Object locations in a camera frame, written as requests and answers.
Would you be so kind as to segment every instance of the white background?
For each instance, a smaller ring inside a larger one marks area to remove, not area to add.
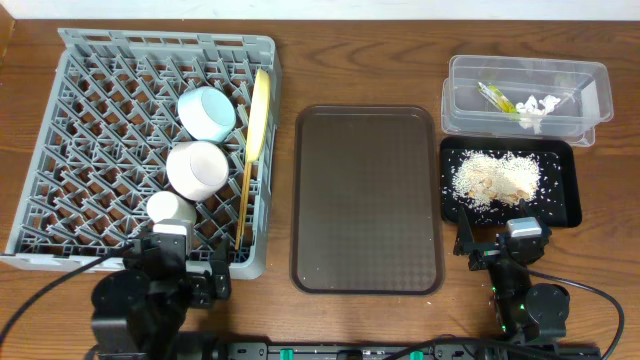
[[[0,0],[16,19],[640,20],[640,0]]]

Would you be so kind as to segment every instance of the wooden tabletop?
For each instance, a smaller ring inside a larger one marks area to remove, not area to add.
[[[411,104],[440,129],[442,82],[457,54],[599,61],[609,69],[615,117],[597,127],[596,144],[576,148],[584,220],[556,229],[533,269],[603,289],[625,309],[627,327],[613,359],[640,354],[640,27],[599,22],[275,22],[17,21],[0,73],[0,239],[4,249],[18,197],[64,47],[58,27],[262,34],[275,39],[283,68],[275,146],[267,270],[234,281],[231,300],[190,310],[183,330],[268,337],[275,342],[410,343],[444,333],[500,332],[486,272],[470,272],[451,254],[455,229],[444,228],[446,280],[430,297],[319,296],[289,278],[293,134],[313,104]],[[0,264],[0,323],[59,273]],[[80,275],[47,294],[20,319],[6,359],[78,359],[95,343],[90,294],[105,274]],[[617,325],[606,300],[570,288],[567,342],[603,352]]]

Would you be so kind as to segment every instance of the gray lattice basket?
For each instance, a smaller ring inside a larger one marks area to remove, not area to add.
[[[232,254],[231,275],[265,269],[271,160],[278,124],[281,69],[271,38],[143,31],[59,29],[60,58],[29,173],[0,260],[21,269],[71,271],[118,247],[152,223],[147,199],[170,189],[169,150],[193,140],[176,102],[183,92],[215,86],[236,106],[237,126],[222,146],[227,185],[196,203],[190,271],[209,268],[212,249],[235,243],[244,146],[257,69],[271,77],[265,146],[252,169],[247,224],[253,241]],[[114,258],[95,270],[122,269]]]

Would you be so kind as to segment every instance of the white tissue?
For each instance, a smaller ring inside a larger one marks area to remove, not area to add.
[[[516,110],[518,111],[518,114],[522,115],[544,116],[555,110],[556,105],[558,105],[559,102],[559,98],[552,95],[547,95],[543,100],[540,100],[540,105],[542,105],[544,109],[538,109],[538,101],[533,95],[531,95],[529,96],[529,99],[526,103],[517,103]],[[522,117],[520,118],[520,121],[518,123],[520,124],[520,126],[522,126],[523,129],[533,127],[533,132],[535,134],[540,134],[540,121],[542,121],[542,118]]]

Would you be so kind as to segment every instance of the cup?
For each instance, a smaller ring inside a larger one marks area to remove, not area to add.
[[[178,99],[178,116],[197,140],[221,143],[236,126],[236,111],[220,90],[203,86]]]
[[[212,143],[179,143],[169,152],[167,176],[180,195],[202,201],[227,183],[229,163],[222,150]]]
[[[196,209],[186,200],[170,191],[159,191],[147,201],[147,214],[154,223],[162,220],[186,220],[196,223]]]

